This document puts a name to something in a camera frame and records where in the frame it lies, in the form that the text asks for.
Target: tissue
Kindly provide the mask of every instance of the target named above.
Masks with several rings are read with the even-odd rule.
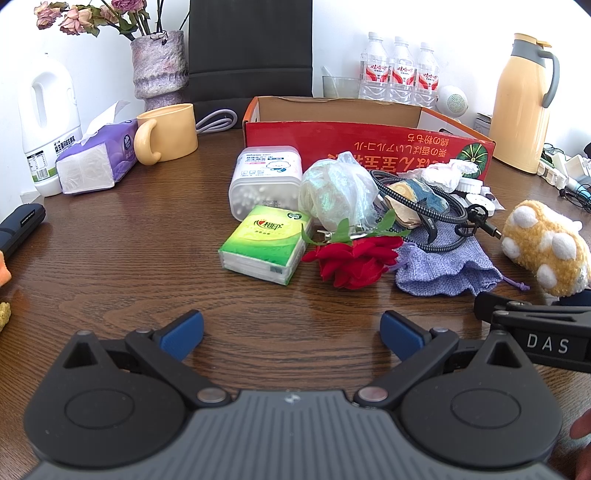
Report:
[[[96,117],[82,139],[58,157],[56,168],[63,193],[110,189],[136,163],[137,120],[112,123],[127,104],[117,102]]]

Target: red cardboard box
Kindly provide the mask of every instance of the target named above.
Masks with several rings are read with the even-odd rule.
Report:
[[[247,147],[296,148],[304,171],[348,150],[368,170],[391,173],[470,160],[482,180],[495,148],[490,138],[433,110],[360,99],[255,97],[243,131]]]

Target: wooden table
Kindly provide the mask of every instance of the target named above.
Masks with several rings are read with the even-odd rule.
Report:
[[[240,388],[329,389],[352,393],[397,363],[377,334],[394,308],[428,329],[445,326],[467,338],[488,328],[472,314],[473,297],[416,298],[385,275],[357,291],[322,283],[316,264],[301,264],[288,287],[225,271],[217,249],[237,226],[228,186],[242,148],[239,131],[202,135],[192,155],[138,164],[112,190],[46,199],[47,219],[9,259],[13,279],[0,288],[12,318],[0,333],[0,479],[17,479],[35,464],[22,429],[27,401],[69,337],[92,329],[120,338],[139,326],[162,326],[189,309],[206,319],[202,344],[186,360],[213,382]],[[508,209],[540,200],[583,222],[591,217],[541,178],[494,162],[487,183]],[[533,276],[478,233],[495,265],[532,286],[501,284],[497,293],[544,301]],[[591,407],[589,375],[540,367],[564,411],[551,464],[574,477],[584,441],[568,438],[572,421]]]

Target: blue gripper pad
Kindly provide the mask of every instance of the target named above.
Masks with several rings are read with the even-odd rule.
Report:
[[[189,310],[156,331],[152,339],[166,353],[182,361],[203,339],[203,315],[197,310]]]
[[[428,331],[393,310],[382,315],[379,334],[384,345],[403,362],[431,339]]]

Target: textured stone vase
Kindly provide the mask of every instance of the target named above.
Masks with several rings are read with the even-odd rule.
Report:
[[[189,84],[189,67],[184,53],[182,31],[138,37],[131,42],[135,97],[145,109],[183,103],[183,89]]]

